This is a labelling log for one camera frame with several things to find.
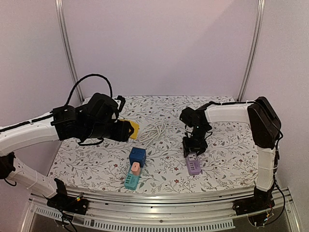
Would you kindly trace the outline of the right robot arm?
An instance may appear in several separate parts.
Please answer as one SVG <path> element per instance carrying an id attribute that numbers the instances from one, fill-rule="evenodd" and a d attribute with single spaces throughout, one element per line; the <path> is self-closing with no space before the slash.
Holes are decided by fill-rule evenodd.
<path id="1" fill-rule="evenodd" d="M 199 156 L 208 148 L 206 134 L 215 122 L 246 123 L 258 150 L 258 177 L 253 197 L 247 201 L 254 211 L 261 210 L 271 201 L 278 169 L 279 141 L 283 138 L 281 121 L 266 97 L 244 102 L 209 102 L 192 109 L 187 107 L 180 114 L 180 121 L 192 129 L 183 137 L 183 156 Z"/>

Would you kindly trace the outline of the teal power strip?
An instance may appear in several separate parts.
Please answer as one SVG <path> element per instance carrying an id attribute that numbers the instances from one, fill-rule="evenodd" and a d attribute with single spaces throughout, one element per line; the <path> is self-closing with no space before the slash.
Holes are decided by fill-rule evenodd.
<path id="1" fill-rule="evenodd" d="M 124 186 L 125 186 L 126 189 L 136 190 L 136 188 L 139 184 L 139 181 L 140 181 L 142 170 L 143 170 L 143 168 L 140 169 L 139 175 L 134 175 L 132 170 L 131 170 L 131 167 L 129 167 L 127 175 L 126 175 L 126 179 L 124 181 Z"/>

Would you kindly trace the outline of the purple power strip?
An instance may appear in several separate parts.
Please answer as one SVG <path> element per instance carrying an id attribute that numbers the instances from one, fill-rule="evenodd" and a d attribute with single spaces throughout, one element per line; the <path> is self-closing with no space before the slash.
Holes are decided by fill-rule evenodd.
<path id="1" fill-rule="evenodd" d="M 201 174 L 201 167 L 196 153 L 189 153 L 185 161 L 189 175 L 194 176 Z"/>

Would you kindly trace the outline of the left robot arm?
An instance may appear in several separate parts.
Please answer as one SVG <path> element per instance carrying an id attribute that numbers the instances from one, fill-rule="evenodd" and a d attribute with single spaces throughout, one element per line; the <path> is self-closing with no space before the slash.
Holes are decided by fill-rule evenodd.
<path id="1" fill-rule="evenodd" d="M 0 129 L 0 178 L 9 185 L 22 184 L 53 202 L 62 210 L 72 205 L 66 186 L 59 179 L 50 179 L 28 167 L 15 156 L 15 151 L 44 142 L 77 139 L 79 146 L 87 146 L 87 139 L 127 142 L 135 139 L 136 126 L 119 119 L 126 103 L 122 96 L 113 98 L 95 93 L 87 103 L 74 107 L 67 99 L 63 106 L 42 116 Z"/>

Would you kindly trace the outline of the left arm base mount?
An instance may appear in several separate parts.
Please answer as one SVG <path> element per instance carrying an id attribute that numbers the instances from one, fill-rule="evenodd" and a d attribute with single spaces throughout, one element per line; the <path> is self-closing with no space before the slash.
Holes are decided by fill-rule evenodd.
<path id="1" fill-rule="evenodd" d="M 89 200 L 83 197 L 83 193 L 77 197 L 57 193 L 55 196 L 46 199 L 49 207 L 79 215 L 85 215 L 89 206 Z"/>

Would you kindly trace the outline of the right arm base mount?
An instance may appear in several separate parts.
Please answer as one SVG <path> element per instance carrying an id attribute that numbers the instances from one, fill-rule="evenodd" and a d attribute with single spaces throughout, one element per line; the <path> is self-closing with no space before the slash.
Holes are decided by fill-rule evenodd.
<path id="1" fill-rule="evenodd" d="M 261 210 L 266 210 L 275 206 L 272 195 L 254 195 L 249 198 L 235 200 L 232 209 L 236 215 L 244 215 Z"/>

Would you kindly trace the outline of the blue cube socket adapter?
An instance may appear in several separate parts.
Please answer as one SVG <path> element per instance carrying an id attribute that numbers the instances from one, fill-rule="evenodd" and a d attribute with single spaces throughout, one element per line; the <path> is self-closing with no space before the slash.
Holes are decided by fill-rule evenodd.
<path id="1" fill-rule="evenodd" d="M 129 154 L 130 165 L 137 162 L 140 164 L 140 167 L 143 168 L 146 161 L 146 150 L 143 148 L 133 147 Z"/>

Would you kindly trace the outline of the pink plug adapter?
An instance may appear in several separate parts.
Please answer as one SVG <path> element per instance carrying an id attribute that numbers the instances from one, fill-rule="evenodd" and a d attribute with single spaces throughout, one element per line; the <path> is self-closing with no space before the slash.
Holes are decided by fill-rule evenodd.
<path id="1" fill-rule="evenodd" d="M 141 173 L 141 166 L 139 162 L 134 162 L 131 165 L 131 172 L 133 173 L 133 175 L 135 176 L 139 176 Z"/>

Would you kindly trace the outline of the yellow cube socket adapter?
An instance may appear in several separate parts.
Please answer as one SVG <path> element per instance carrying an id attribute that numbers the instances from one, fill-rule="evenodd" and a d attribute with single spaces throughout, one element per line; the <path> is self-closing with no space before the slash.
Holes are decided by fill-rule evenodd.
<path id="1" fill-rule="evenodd" d="M 139 129 L 140 129 L 140 126 L 138 123 L 134 122 L 134 121 L 131 121 L 131 120 L 128 120 L 128 119 L 121 119 L 120 121 L 125 121 L 125 122 L 129 122 L 133 128 L 133 132 L 132 134 L 130 135 L 130 139 L 133 139 L 133 140 L 136 140 L 137 137 L 138 137 L 138 132 L 139 132 Z"/>

